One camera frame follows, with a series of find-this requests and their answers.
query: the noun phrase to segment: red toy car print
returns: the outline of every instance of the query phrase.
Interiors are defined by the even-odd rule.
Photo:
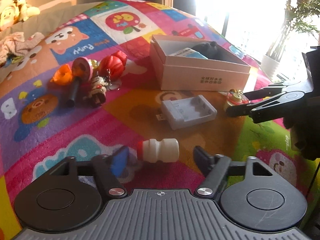
[[[182,30],[181,32],[172,31],[172,34],[175,36],[183,36],[183,37],[194,35],[199,39],[204,39],[203,34],[199,31],[199,29],[196,26],[192,24],[188,24],[188,28]]]

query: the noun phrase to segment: fabric cloth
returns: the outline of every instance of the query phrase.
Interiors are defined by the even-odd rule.
[[[0,41],[0,64],[7,61],[8,55],[12,54],[17,57],[25,56],[40,41],[44,39],[42,33],[35,33],[25,41],[23,32],[10,34]]]

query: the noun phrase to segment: round black pad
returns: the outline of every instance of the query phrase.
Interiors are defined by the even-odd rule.
[[[95,217],[102,206],[94,187],[73,176],[44,174],[22,190],[14,210],[23,226],[36,231],[63,232]]]
[[[265,163],[250,158],[245,179],[221,194],[223,212],[255,231],[278,232],[298,225],[307,210],[305,197]]]
[[[262,188],[251,191],[247,201],[255,208],[273,210],[283,205],[284,197],[274,190]]]
[[[40,207],[49,210],[66,208],[75,200],[75,195],[65,189],[50,189],[40,193],[37,202]]]

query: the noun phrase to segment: cardboard box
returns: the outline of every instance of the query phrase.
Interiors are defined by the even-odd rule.
[[[220,46],[218,51],[224,61],[169,56],[180,49],[191,48],[204,41],[180,36],[152,36],[150,57],[161,90],[254,89],[257,69]]]

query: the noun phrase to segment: yellow toy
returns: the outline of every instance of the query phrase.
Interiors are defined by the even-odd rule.
[[[40,14],[39,8],[27,4],[26,0],[16,0],[16,3],[20,8],[19,21],[26,21],[29,17]]]
[[[6,28],[14,25],[19,21],[19,8],[14,4],[10,4],[4,8],[0,14],[0,30],[3,31]]]

